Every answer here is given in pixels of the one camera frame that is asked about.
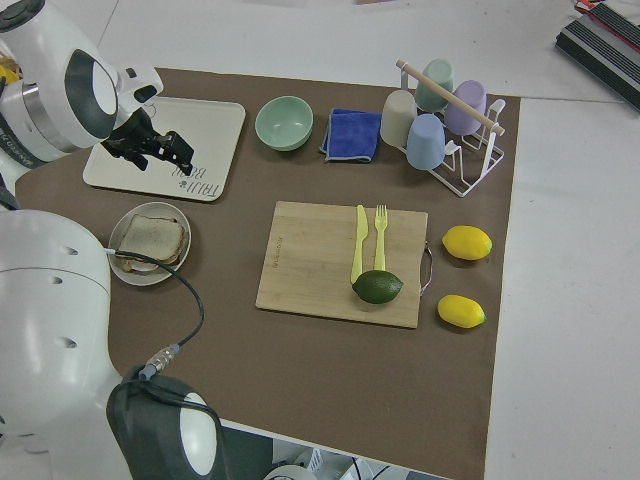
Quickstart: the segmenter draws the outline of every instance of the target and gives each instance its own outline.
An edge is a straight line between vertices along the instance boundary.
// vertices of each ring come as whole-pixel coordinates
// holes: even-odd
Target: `bread slice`
[[[184,245],[184,227],[175,218],[154,218],[135,214],[120,242],[119,250],[141,253],[167,265],[176,263]],[[157,265],[144,260],[125,260],[123,270],[150,271]]]

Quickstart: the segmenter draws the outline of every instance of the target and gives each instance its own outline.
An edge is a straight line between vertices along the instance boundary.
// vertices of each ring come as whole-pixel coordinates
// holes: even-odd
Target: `cup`
[[[453,94],[470,107],[484,115],[487,106],[487,92],[480,82],[467,80],[458,85]],[[455,105],[449,105],[444,114],[444,124],[451,133],[471,135],[480,128],[480,121]]]
[[[453,91],[453,65],[444,58],[436,58],[429,62],[422,73],[440,85],[442,88]],[[418,83],[416,87],[416,104],[423,112],[439,112],[449,104],[429,87]]]
[[[416,102],[411,92],[407,90],[391,92],[382,108],[380,137],[392,147],[406,146],[409,129],[417,116]]]
[[[418,170],[433,170],[444,160],[444,126],[432,113],[419,115],[411,124],[407,148],[400,148]]]

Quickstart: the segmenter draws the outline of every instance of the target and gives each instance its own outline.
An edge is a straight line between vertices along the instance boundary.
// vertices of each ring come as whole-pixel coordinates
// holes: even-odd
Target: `blue towel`
[[[378,148],[381,113],[334,108],[320,151],[327,162],[369,163]]]

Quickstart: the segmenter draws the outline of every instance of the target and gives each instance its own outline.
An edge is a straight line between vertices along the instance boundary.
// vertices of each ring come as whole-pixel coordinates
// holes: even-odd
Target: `mint green bowl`
[[[302,146],[311,136],[313,111],[299,97],[274,98],[256,117],[256,134],[274,150],[287,152]]]

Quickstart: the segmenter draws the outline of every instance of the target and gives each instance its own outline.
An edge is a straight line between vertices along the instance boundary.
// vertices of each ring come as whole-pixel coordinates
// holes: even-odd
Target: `knife blade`
[[[353,266],[351,267],[351,283],[356,283],[358,277],[362,274],[362,242],[369,234],[369,224],[367,223],[367,214],[362,205],[356,207],[357,227],[356,227],[356,248],[353,254]]]

